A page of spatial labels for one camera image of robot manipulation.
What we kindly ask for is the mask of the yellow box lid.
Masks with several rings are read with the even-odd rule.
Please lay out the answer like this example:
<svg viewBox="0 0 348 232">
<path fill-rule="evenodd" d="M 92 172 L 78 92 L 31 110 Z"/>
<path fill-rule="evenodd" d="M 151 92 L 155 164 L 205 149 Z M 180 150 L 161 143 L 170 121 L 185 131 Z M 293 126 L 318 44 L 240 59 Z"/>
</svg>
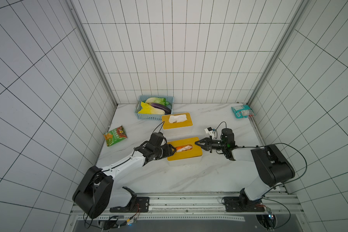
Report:
<svg viewBox="0 0 348 232">
<path fill-rule="evenodd" d="M 177 160 L 177 159 L 179 160 L 179 159 L 186 159 L 186 158 L 202 156 L 203 155 L 202 149 L 198 145 L 195 145 L 195 142 L 199 141 L 199 140 L 200 139 L 198 137 L 192 137 L 192 138 L 187 138 L 187 139 L 182 139 L 182 140 L 176 140 L 176 141 L 168 142 L 168 144 L 171 144 L 174 147 L 186 146 L 186 145 L 192 145 L 193 146 L 192 150 L 174 153 L 174 159 L 173 160 Z"/>
<path fill-rule="evenodd" d="M 181 115 L 181 114 L 186 114 L 187 115 L 187 121 L 181 122 L 181 123 L 169 123 L 169 117 L 170 115 L 164 115 L 161 117 L 164 129 L 172 129 L 172 128 L 178 128 L 178 127 L 187 127 L 187 126 L 193 126 L 193 122 L 191 119 L 190 113 L 180 113 L 180 114 L 173 114 L 173 115 Z"/>
</svg>

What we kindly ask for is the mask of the white tissue box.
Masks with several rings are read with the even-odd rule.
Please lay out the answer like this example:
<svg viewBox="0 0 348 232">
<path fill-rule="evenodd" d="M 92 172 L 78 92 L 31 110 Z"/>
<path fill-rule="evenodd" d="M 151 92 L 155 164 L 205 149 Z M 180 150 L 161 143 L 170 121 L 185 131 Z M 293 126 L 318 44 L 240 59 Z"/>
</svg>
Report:
<svg viewBox="0 0 348 232">
<path fill-rule="evenodd" d="M 161 132 L 165 135 L 165 137 L 178 136 L 178 135 L 190 134 L 192 132 L 192 128 L 193 126 L 178 127 L 178 128 L 172 128 L 172 129 L 162 129 Z"/>
<path fill-rule="evenodd" d="M 202 156 L 186 158 L 186 159 L 178 159 L 178 160 L 167 159 L 169 166 L 191 165 L 191 164 L 199 163 L 201 160 L 202 160 Z"/>
</svg>

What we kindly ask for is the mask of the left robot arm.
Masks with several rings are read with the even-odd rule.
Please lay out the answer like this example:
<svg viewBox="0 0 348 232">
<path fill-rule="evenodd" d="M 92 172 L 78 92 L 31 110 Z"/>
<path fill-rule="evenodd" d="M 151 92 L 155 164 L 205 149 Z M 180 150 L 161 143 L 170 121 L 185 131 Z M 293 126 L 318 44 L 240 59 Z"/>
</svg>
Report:
<svg viewBox="0 0 348 232">
<path fill-rule="evenodd" d="M 128 187 L 113 189 L 113 185 L 126 175 L 151 161 L 165 159 L 176 153 L 176 148 L 167 143 L 162 132 L 154 132 L 148 141 L 134 148 L 120 161 L 99 168 L 89 168 L 76 188 L 72 200 L 90 218 L 97 218 L 107 208 L 118 212 L 132 212 L 137 208 L 137 196 Z"/>
</svg>

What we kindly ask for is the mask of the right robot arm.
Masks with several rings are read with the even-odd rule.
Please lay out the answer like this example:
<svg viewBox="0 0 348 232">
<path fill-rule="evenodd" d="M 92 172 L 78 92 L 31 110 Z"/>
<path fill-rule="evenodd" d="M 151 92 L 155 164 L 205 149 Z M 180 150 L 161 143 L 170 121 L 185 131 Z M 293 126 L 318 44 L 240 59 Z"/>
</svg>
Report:
<svg viewBox="0 0 348 232">
<path fill-rule="evenodd" d="M 239 158 L 237 150 L 246 148 L 235 143 L 232 129 L 224 128 L 220 139 L 212 136 L 195 142 L 201 149 L 212 152 L 220 151 L 225 158 L 235 161 Z M 249 147 L 251 161 L 254 162 L 258 176 L 237 197 L 223 197 L 222 204 L 226 212 L 263 212 L 262 198 L 272 189 L 295 181 L 295 170 L 278 149 L 277 144 Z"/>
</svg>

